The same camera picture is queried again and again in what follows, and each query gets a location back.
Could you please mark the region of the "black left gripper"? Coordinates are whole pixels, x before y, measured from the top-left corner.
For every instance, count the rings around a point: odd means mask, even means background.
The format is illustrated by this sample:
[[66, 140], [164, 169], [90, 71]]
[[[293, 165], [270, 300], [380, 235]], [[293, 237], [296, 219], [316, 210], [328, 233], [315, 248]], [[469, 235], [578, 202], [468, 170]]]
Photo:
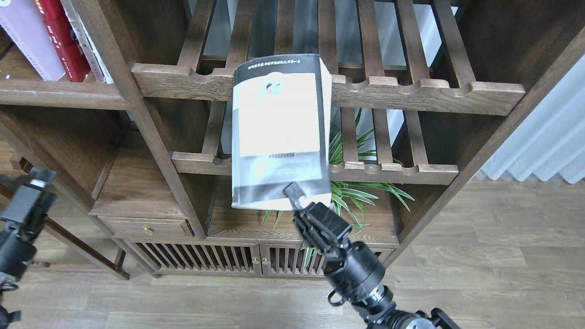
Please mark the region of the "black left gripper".
[[44, 229], [48, 211], [56, 194], [48, 188], [56, 179], [56, 172], [40, 171], [29, 183], [21, 185], [2, 212], [1, 220], [14, 233], [1, 234], [0, 272], [1, 292], [13, 291], [37, 253], [35, 242]]

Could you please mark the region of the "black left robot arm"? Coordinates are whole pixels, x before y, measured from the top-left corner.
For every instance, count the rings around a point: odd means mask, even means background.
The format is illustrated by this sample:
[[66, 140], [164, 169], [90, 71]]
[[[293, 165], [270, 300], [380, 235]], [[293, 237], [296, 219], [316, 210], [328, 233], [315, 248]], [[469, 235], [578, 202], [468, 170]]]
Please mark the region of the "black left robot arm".
[[56, 172], [48, 169], [36, 173], [20, 185], [1, 213], [4, 227], [0, 238], [1, 327], [8, 329], [21, 321], [21, 310], [7, 308], [5, 296], [19, 289], [19, 282], [32, 264], [37, 248], [35, 241], [46, 227], [48, 212], [56, 194], [50, 191]]

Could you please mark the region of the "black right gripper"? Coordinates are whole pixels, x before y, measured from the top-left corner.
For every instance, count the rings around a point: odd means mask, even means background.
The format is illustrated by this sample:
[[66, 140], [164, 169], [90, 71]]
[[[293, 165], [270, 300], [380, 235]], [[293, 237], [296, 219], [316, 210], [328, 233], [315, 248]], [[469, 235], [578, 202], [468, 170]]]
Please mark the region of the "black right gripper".
[[297, 182], [283, 192], [294, 208], [293, 223], [303, 242], [326, 258], [324, 276], [334, 288], [329, 304], [338, 307], [349, 301], [363, 313], [393, 312], [393, 294], [382, 284], [386, 269], [366, 244], [350, 244], [349, 223], [321, 202], [307, 203]]

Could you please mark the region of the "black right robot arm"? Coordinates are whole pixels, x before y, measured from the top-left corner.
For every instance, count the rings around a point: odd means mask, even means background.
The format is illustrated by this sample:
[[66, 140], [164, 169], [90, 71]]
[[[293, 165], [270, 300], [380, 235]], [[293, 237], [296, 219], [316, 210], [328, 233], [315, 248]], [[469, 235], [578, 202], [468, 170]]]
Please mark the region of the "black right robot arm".
[[383, 285], [386, 269], [361, 241], [349, 239], [351, 225], [321, 202], [310, 202], [301, 186], [292, 182], [284, 194], [294, 208], [294, 225], [307, 246], [324, 257], [324, 276], [333, 287], [328, 302], [349, 302], [368, 329], [456, 329], [440, 308], [430, 315], [397, 308], [392, 291]]

